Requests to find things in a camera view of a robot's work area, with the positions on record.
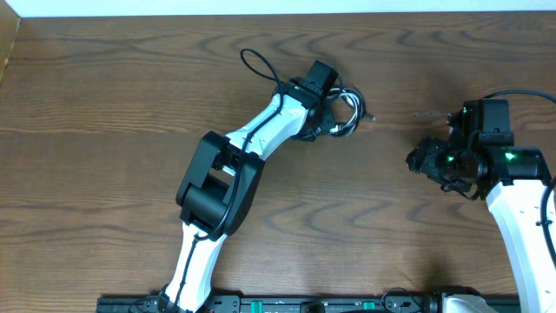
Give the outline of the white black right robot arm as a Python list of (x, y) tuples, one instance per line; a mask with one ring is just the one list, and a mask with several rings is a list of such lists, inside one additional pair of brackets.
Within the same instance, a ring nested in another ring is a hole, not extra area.
[(423, 139), (406, 158), (408, 168), (473, 201), (481, 198), (506, 246), (523, 312), (555, 310), (555, 183), (536, 148), (468, 148), (436, 137)]

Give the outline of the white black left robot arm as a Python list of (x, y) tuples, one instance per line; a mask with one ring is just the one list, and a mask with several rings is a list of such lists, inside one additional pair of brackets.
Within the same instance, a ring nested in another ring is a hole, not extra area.
[(336, 132), (330, 103), (341, 94), (332, 83), (295, 78), (277, 86), (268, 106), (240, 129), (203, 136), (176, 194), (182, 249), (159, 309), (197, 312), (208, 300), (225, 240), (248, 214), (270, 155), (285, 141), (309, 141)]

